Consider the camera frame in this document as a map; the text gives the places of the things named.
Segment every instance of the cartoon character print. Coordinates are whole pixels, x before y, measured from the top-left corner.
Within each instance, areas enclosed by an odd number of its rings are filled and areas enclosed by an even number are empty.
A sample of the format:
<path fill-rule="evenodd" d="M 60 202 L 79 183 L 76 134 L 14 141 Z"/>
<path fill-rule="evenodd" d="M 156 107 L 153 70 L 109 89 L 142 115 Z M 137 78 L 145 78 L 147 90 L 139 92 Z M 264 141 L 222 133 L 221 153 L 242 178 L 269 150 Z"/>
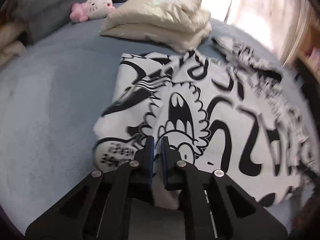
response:
<path fill-rule="evenodd" d="M 215 89 L 215 92 L 211 92 L 214 97 L 208 104 L 205 100 L 208 95 L 206 94 L 207 90 L 204 90 L 201 93 L 201 100 L 204 102 L 207 118 L 210 120 L 208 128 L 210 136 L 206 138 L 210 145 L 204 149 L 203 157 L 197 159 L 195 165 L 208 172 L 217 168 L 227 172 L 229 165 L 231 165 L 233 169 L 229 170 L 228 174 L 235 175 L 236 181 L 238 181 L 237 178 L 241 178 L 239 183 L 242 182 L 244 185 L 250 181 L 251 183 L 265 179 L 274 181 L 274 184 L 267 183 L 259 192 L 252 190 L 252 187 L 243 186 L 251 194 L 259 195 L 257 200 L 260 199 L 264 206 L 270 206 L 286 199 L 287 195 L 290 195 L 295 187 L 299 186 L 300 175 L 295 169 L 295 166 L 298 165 L 297 160 L 309 156 L 307 158 L 309 163 L 313 161 L 311 153 L 308 155 L 308 151 L 310 152 L 309 139 L 307 133 L 303 131 L 304 127 L 300 125 L 301 116 L 296 109 L 288 107 L 282 98 L 279 82 L 270 78 L 266 73 L 263 75 L 256 73 L 251 76 L 247 75 L 244 70 L 239 70 L 226 63 L 222 64 L 219 60 L 211 59 L 211 63 L 224 68 L 226 78 L 221 78 L 217 71 L 208 72 L 208 77 L 212 80 Z M 260 105 L 252 104 L 256 101 L 254 97 L 261 99 L 259 100 Z M 221 113 L 225 111 L 225 113 L 222 116 L 217 116 L 217 112 L 212 114 L 216 109 L 215 106 L 218 106 L 218 111 Z M 226 113 L 239 120 L 236 122 L 236 126 L 230 122 L 231 118 L 226 118 L 228 116 Z M 239 130 L 241 120 L 247 120 L 248 125 L 242 128 L 242 134 L 239 135 L 235 131 Z M 212 140 L 218 130 L 220 134 L 215 140 Z M 242 142 L 245 142 L 243 147 L 235 147 Z M 270 156 L 264 155 L 263 158 L 260 158 L 261 150 L 258 151 L 257 146 L 266 147 L 268 150 L 263 150 L 263 152 L 269 152 Z M 287 180 L 292 185 L 288 187 L 286 192 L 285 188 L 274 187 L 287 176 L 291 176 Z"/>
<path fill-rule="evenodd" d="M 168 56 L 158 55 L 150 53 L 149 56 L 153 58 L 147 58 L 145 56 L 148 55 L 123 54 L 119 71 L 123 68 L 123 71 L 128 73 L 126 78 L 131 78 L 130 85 L 125 82 L 127 86 L 123 88 L 123 92 L 101 114 L 94 127 L 100 138 L 93 149 L 94 162 L 104 172 L 114 170 L 131 160 L 136 150 L 145 145 L 146 137 L 140 129 L 148 128 L 145 120 L 148 114 L 140 109 L 149 108 L 154 113 L 160 111 L 160 98 L 156 94 L 172 77 L 172 68 L 165 66 L 171 60 Z M 148 68 L 140 67 L 141 60 L 149 60 L 149 65 L 144 64 Z M 124 129 L 119 128 L 119 123 L 126 123 Z M 104 137 L 110 130 L 114 130 L 114 137 Z"/>
<path fill-rule="evenodd" d="M 197 156 L 207 147 L 209 135 L 206 111 L 200 101 L 200 89 L 192 82 L 171 82 L 165 87 L 166 101 L 162 109 L 154 136 L 156 146 L 163 136 L 167 136 L 170 146 L 183 152 L 182 159 L 195 163 Z"/>

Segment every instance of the cartoon mouth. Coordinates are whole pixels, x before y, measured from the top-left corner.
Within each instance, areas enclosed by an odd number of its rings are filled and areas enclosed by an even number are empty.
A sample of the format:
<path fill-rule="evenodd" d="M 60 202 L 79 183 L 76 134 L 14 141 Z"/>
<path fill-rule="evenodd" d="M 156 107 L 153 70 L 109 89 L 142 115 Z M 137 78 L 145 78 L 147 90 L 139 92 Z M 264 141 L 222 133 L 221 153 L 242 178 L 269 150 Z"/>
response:
<path fill-rule="evenodd" d="M 179 93 L 172 93 L 169 99 L 169 116 L 165 125 L 158 129 L 158 138 L 169 132 L 180 132 L 192 142 L 195 141 L 194 126 L 188 103 Z"/>

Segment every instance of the beige cloth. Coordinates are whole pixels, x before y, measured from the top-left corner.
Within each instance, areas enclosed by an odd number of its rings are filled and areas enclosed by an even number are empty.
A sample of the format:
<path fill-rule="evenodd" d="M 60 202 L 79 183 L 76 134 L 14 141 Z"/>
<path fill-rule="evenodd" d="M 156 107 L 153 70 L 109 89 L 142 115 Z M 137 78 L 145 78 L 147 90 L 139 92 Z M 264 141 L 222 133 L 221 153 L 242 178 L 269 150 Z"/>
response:
<path fill-rule="evenodd" d="M 25 24 L 10 22 L 0 28 L 0 51 L 15 41 L 26 29 Z"/>
<path fill-rule="evenodd" d="M 0 66 L 3 66 L 14 55 L 20 55 L 26 51 L 21 41 L 14 41 L 0 52 Z"/>
<path fill-rule="evenodd" d="M 311 6 L 308 0 L 232 0 L 227 23 L 249 33 L 282 63 L 295 59 Z"/>
<path fill-rule="evenodd" d="M 100 33 L 162 42 L 177 52 L 196 48 L 212 30 L 202 0 L 128 0 L 104 20 Z"/>

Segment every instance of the blue bedsheet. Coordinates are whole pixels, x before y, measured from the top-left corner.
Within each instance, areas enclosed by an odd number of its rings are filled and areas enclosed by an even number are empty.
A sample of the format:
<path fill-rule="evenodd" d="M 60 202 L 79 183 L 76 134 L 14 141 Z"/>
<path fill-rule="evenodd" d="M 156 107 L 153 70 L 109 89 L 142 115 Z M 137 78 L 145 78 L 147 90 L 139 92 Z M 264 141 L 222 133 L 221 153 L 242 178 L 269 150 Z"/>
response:
<path fill-rule="evenodd" d="M 94 169 L 92 128 L 111 103 L 121 54 L 174 54 L 147 42 L 101 37 L 102 21 L 65 25 L 0 73 L 0 204 L 23 234 Z M 242 31 L 216 20 L 212 28 L 211 36 L 243 39 L 276 64 L 270 52 Z M 222 59 L 210 44 L 208 39 L 199 51 Z M 287 72 L 283 86 L 317 142 L 307 104 Z M 271 212 L 288 226 L 288 203 Z"/>

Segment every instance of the curtain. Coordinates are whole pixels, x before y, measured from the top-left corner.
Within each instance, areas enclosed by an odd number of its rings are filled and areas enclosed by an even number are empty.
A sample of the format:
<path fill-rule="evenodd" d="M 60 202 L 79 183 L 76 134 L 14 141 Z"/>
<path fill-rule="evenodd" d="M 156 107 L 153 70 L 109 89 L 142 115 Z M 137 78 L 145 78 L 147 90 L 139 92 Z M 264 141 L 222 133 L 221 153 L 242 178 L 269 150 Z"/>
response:
<path fill-rule="evenodd" d="M 203 0 L 211 17 L 250 34 L 282 63 L 291 63 L 313 9 L 308 0 Z"/>
<path fill-rule="evenodd" d="M 233 0 L 227 23 L 249 33 L 288 63 L 297 54 L 311 10 L 308 0 Z"/>

